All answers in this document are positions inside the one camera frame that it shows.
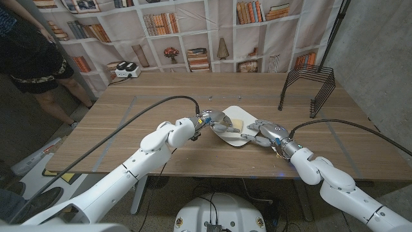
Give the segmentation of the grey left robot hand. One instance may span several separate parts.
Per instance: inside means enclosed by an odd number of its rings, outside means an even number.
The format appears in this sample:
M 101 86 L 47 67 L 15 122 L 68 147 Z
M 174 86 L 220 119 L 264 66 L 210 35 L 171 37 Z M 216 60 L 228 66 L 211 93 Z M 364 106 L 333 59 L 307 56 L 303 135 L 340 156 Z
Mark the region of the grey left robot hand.
M 211 127 L 216 133 L 240 133 L 241 130 L 233 127 L 233 123 L 225 113 L 218 110 L 203 110 L 196 116 L 189 118 L 194 124 L 194 136 L 192 141 L 196 141 L 201 135 L 204 127 Z

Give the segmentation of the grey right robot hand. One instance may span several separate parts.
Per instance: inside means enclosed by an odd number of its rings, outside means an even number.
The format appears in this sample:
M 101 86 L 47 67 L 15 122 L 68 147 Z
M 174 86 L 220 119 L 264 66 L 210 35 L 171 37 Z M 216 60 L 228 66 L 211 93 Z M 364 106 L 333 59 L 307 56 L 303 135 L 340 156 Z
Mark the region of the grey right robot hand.
M 302 146 L 289 137 L 289 132 L 274 122 L 266 120 L 255 120 L 247 126 L 250 130 L 256 130 L 263 136 L 252 136 L 242 133 L 241 138 L 252 141 L 263 147 L 271 147 L 284 159 L 291 159 L 292 155 L 300 150 Z

